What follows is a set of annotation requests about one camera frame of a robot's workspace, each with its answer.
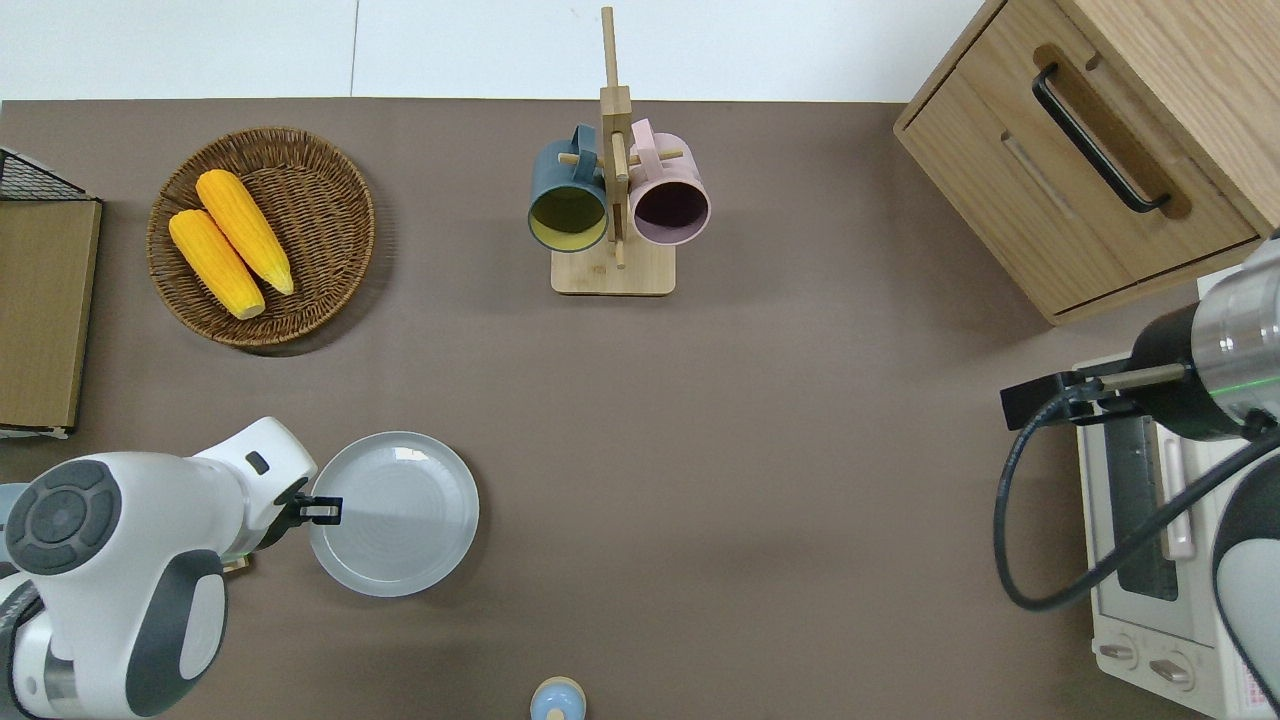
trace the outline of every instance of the white wall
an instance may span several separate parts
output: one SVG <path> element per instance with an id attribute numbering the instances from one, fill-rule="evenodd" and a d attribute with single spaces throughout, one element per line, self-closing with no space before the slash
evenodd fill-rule
<path id="1" fill-rule="evenodd" d="M 0 100 L 568 97 L 582 0 L 0 0 Z M 635 99 L 905 101 L 982 0 L 613 0 Z"/>

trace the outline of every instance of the wire basket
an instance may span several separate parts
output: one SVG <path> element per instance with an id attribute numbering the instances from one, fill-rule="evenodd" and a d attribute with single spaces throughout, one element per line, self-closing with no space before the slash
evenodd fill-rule
<path id="1" fill-rule="evenodd" d="M 293 295 L 259 283 L 261 315 L 238 320 L 200 282 L 173 238 L 169 218 L 200 208 L 205 170 L 236 173 L 275 232 L 294 281 Z M 338 314 L 372 259 L 374 201 L 364 176 L 337 147 L 296 128 L 227 135 L 187 159 L 160 190 L 147 224 L 151 279 L 169 310 L 209 340 L 262 348 L 297 340 Z"/>
<path id="2" fill-rule="evenodd" d="M 38 164 L 0 147 L 0 200 L 96 200 Z"/>

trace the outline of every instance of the light gray plate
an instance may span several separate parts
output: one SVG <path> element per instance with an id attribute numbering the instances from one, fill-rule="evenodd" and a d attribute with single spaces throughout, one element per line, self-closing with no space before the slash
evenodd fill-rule
<path id="1" fill-rule="evenodd" d="M 312 495 L 340 497 L 342 524 L 311 525 L 320 565 L 348 588 L 398 597 L 444 579 L 480 520 L 475 478 L 443 442 L 388 432 L 342 450 Z"/>

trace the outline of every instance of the mug rack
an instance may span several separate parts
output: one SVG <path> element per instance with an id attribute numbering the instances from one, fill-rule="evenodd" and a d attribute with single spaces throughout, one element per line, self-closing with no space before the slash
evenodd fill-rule
<path id="1" fill-rule="evenodd" d="M 600 10 L 604 26 L 604 76 L 600 88 L 600 152 L 604 195 L 608 204 L 608 242 L 596 242 L 581 252 L 552 252 L 552 288 L 561 295 L 663 296 L 676 290 L 676 249 L 640 237 L 627 202 L 630 168 L 640 159 L 627 155 L 631 136 L 631 88 L 618 85 L 617 46 L 613 40 L 613 8 Z M 678 150 L 662 159 L 680 156 Z M 577 155 L 561 154 L 559 161 L 575 164 Z"/>

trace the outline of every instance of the mug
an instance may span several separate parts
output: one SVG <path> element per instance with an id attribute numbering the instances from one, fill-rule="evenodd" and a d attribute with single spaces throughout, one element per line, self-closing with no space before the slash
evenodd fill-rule
<path id="1" fill-rule="evenodd" d="M 658 245 L 680 245 L 698 237 L 710 217 L 710 200 L 703 187 L 703 178 L 689 151 L 689 145 L 678 137 L 654 133 L 649 120 L 631 124 L 635 145 L 631 154 L 640 164 L 631 168 L 631 218 L 640 237 Z M 659 154 L 680 150 L 680 158 L 663 160 Z"/>
<path id="2" fill-rule="evenodd" d="M 577 163 L 561 163 L 561 152 Z M 557 140 L 534 160 L 529 231 L 557 252 L 577 252 L 604 237 L 608 223 L 604 173 L 596 163 L 595 128 L 579 124 L 571 140 Z"/>

